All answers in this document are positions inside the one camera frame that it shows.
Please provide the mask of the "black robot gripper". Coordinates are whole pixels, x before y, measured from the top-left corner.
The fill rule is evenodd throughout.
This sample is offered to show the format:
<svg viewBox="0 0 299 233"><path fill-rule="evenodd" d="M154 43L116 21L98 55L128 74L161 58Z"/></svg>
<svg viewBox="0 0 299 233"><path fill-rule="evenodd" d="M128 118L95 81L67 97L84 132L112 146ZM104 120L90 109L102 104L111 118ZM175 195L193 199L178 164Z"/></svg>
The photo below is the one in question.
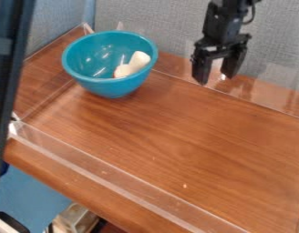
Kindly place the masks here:
<svg viewBox="0 0 299 233"><path fill-rule="evenodd" d="M193 78L205 86L209 83L213 60L223 58L222 73L233 78L240 71L248 49L241 48L252 36L241 28L252 20L245 18L252 2L210 2L202 26L202 38L195 42L193 54Z"/></svg>

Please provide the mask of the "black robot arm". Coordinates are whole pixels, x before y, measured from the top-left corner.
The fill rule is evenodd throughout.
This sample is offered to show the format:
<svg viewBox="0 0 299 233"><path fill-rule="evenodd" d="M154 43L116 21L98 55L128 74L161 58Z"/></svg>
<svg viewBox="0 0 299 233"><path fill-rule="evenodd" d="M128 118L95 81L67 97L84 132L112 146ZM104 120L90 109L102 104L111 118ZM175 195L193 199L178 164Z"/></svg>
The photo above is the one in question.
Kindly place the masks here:
<svg viewBox="0 0 299 233"><path fill-rule="evenodd" d="M240 71L246 54L250 34L242 34L241 28L256 18L256 4L262 0L211 0L207 7L203 37L195 42L191 55L193 78L206 85L210 79L211 65L222 59L221 72L233 78Z"/></svg>

